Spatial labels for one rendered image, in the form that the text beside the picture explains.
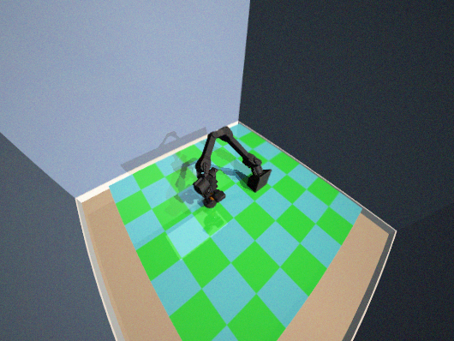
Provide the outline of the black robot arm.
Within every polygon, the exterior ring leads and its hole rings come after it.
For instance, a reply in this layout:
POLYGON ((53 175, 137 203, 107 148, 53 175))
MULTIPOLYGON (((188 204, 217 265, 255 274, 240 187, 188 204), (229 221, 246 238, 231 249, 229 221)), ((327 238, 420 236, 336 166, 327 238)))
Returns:
POLYGON ((233 136, 230 127, 222 127, 216 131, 212 131, 207 135, 206 144, 203 152, 195 164, 197 180, 193 183, 194 191, 200 194, 204 199, 208 198, 212 193, 212 188, 208 188, 210 184, 216 182, 216 173, 218 169, 211 168, 211 155, 215 140, 219 138, 222 141, 228 142, 242 157, 242 162, 248 168, 251 168, 253 176, 260 176, 263 171, 261 164, 262 160, 258 159, 252 153, 249 153, 233 136), (210 169, 211 168, 211 169, 210 169), (204 172, 201 174, 201 172, 204 172))

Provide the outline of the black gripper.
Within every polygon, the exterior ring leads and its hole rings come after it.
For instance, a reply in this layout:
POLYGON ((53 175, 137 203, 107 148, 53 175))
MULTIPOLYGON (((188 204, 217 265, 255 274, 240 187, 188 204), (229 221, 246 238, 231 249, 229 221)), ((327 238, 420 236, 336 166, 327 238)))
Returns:
POLYGON ((226 197, 226 194, 223 191, 220 191, 219 189, 217 189, 217 187, 218 187, 217 183, 218 183, 218 181, 216 180, 216 182, 214 184, 210 184, 208 188, 212 188, 211 197, 217 203, 219 203, 221 200, 223 200, 226 197))

